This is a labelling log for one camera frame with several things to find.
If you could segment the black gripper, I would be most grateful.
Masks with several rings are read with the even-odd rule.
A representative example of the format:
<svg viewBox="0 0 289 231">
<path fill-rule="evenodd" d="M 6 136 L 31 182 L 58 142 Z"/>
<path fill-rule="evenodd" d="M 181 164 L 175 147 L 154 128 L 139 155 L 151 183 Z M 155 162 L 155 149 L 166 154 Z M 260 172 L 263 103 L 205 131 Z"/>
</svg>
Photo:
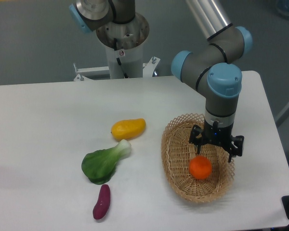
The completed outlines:
<svg viewBox="0 0 289 231">
<path fill-rule="evenodd" d="M 212 144 L 220 147 L 230 147 L 228 163 L 233 157 L 242 156 L 244 149 L 244 136 L 235 136 L 232 134 L 233 124 L 221 128 L 210 125 L 207 121 L 204 122 L 204 129 L 198 125 L 193 125 L 189 137 L 189 143 L 194 144 L 197 148 L 197 154 L 201 152 L 201 146 Z"/>
</svg>

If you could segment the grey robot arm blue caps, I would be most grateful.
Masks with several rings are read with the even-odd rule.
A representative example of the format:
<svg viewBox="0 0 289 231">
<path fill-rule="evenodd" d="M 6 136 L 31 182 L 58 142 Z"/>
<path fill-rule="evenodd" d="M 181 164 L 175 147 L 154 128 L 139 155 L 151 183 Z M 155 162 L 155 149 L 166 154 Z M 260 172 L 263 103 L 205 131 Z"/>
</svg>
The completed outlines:
<svg viewBox="0 0 289 231">
<path fill-rule="evenodd" d="M 206 99 L 204 126 L 193 126 L 190 143 L 222 147 L 229 156 L 242 156 L 243 136 L 233 136 L 242 72 L 234 61 L 252 48 L 250 32 L 233 26 L 217 0 L 189 0 L 187 5 L 209 45 L 199 55 L 181 51 L 171 63 L 171 72 Z M 110 77 L 143 76 L 142 54 L 149 25 L 135 10 L 132 0 L 78 0 L 70 13 L 85 33 L 96 32 L 108 52 Z"/>
</svg>

